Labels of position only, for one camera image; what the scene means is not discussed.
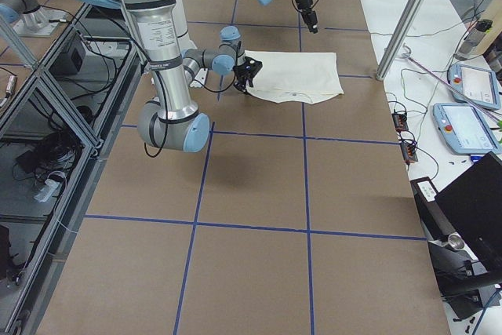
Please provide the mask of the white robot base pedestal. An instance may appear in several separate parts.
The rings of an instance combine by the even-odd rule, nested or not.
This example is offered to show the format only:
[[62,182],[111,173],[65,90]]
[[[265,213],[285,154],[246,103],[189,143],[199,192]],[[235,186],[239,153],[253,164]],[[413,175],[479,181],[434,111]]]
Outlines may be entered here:
[[[191,40],[189,35],[183,0],[176,0],[172,15],[180,51],[183,52],[187,49],[196,49],[197,46]],[[206,74],[206,69],[202,69],[199,73],[197,73],[195,80],[190,84],[190,87],[202,88],[202,85],[206,83]]]

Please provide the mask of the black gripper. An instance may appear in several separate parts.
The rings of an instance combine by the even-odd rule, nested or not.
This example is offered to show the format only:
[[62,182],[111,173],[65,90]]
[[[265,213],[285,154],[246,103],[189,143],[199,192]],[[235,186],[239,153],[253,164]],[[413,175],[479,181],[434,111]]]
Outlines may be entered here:
[[246,57],[242,64],[234,67],[234,87],[241,93],[253,88],[253,80],[263,67],[263,63],[251,57]]
[[294,0],[296,3],[296,8],[299,13],[302,14],[302,19],[311,33],[315,33],[318,30],[318,18],[317,13],[313,10],[314,1],[313,0]]

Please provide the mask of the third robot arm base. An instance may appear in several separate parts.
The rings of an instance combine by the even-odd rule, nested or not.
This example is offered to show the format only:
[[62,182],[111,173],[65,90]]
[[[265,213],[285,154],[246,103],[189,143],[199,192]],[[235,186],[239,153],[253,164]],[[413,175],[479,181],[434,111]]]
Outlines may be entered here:
[[67,20],[67,13],[38,0],[1,0],[1,16],[21,37],[48,38]]

